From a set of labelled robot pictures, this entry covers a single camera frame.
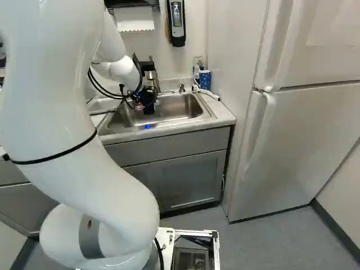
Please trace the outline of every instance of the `paper towel dispenser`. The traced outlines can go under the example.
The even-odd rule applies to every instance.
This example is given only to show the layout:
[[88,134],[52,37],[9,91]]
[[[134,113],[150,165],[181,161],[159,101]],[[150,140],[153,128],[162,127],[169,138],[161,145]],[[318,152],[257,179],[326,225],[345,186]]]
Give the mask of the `paper towel dispenser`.
[[105,5],[108,8],[141,6],[159,7],[159,0],[105,0]]

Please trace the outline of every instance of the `stainless steel sink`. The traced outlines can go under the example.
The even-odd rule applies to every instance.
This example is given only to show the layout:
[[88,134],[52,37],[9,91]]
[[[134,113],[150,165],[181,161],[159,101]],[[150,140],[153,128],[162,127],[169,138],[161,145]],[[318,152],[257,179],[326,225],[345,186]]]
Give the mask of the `stainless steel sink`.
[[116,111],[121,100],[114,100],[110,97],[96,96],[91,99],[86,107],[90,115],[105,114]]
[[[128,100],[128,102],[132,107],[134,106],[132,101]],[[197,94],[160,94],[154,114],[144,115],[142,111],[131,109],[126,103],[122,103],[116,112],[105,117],[98,127],[98,133],[104,136],[214,118],[211,109]]]

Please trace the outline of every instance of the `cabinet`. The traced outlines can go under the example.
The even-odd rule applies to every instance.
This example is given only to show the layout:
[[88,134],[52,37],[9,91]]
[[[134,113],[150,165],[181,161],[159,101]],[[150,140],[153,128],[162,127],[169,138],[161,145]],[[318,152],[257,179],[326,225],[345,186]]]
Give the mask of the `cabinet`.
[[106,145],[155,195],[160,212],[219,201],[230,127]]
[[36,235],[58,204],[34,187],[12,163],[0,161],[0,220],[27,236]]
[[124,168],[167,212],[220,200],[226,150]]

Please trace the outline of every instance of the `white wall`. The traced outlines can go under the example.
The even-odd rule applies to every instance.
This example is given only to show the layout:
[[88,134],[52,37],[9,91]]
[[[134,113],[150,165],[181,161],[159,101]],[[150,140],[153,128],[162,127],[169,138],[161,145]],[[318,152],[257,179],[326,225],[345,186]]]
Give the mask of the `white wall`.
[[26,236],[20,234],[0,222],[0,269],[8,270],[15,261],[26,241]]
[[207,47],[206,3],[208,0],[185,0],[186,45],[173,47],[166,37],[166,1],[160,0],[160,12],[153,10],[155,30],[122,33],[129,53],[135,52],[140,60],[152,55],[159,79],[187,77],[192,74],[192,58],[205,55]]
[[316,199],[360,248],[360,146]]

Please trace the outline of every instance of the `paper towel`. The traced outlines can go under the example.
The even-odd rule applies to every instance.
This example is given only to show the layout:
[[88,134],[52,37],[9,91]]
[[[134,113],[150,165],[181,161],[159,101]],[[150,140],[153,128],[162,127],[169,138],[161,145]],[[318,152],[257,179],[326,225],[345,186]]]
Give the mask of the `paper towel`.
[[150,6],[114,8],[114,15],[120,32],[152,31],[155,29]]

